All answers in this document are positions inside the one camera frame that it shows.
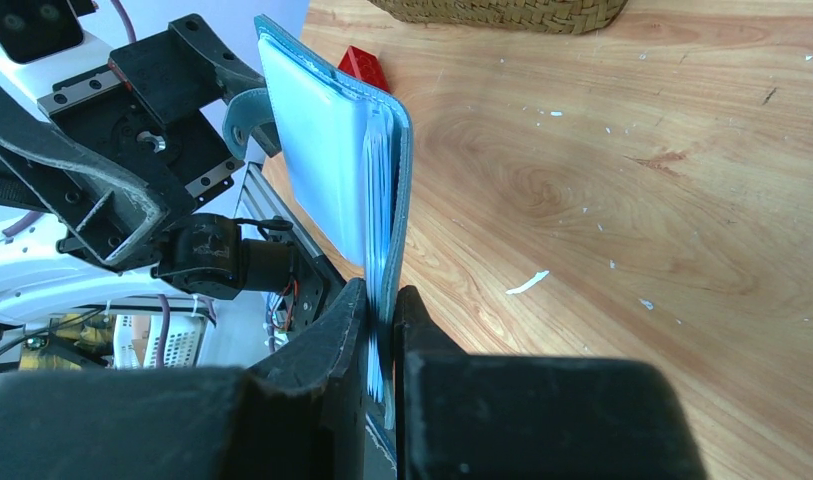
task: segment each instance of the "wooden surface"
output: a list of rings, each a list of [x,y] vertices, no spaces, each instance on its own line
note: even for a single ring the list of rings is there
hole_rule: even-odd
[[[813,0],[630,0],[584,37],[313,0],[303,40],[379,55],[411,112],[403,282],[453,338],[651,362],[711,477],[813,478]]]

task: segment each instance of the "wooden table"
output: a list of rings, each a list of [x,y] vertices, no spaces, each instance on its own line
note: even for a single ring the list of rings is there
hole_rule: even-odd
[[[303,40],[377,54],[411,112],[403,282],[456,341],[650,362],[711,477],[813,478],[813,0],[630,0],[582,37],[313,0]]]

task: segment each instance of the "red block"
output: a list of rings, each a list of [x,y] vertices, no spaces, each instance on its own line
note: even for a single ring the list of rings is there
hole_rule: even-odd
[[[338,69],[380,90],[391,93],[379,60],[364,50],[350,46],[347,53],[344,54],[344,58],[341,59]]]

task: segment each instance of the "woven basket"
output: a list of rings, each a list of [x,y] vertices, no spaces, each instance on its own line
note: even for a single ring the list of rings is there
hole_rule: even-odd
[[[603,28],[627,0],[370,0],[403,22],[458,23],[549,33]]]

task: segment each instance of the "white plastic basket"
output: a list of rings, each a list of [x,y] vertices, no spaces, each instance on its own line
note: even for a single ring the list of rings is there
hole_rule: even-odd
[[[144,368],[155,368],[159,349],[159,335],[162,331],[162,316],[150,318],[150,336],[147,339],[147,354]],[[167,342],[165,343],[165,367],[191,367],[197,361],[200,339],[203,338],[204,322],[199,317],[173,316],[170,319]],[[142,368],[132,346],[132,316],[119,315],[114,333],[115,368]]]

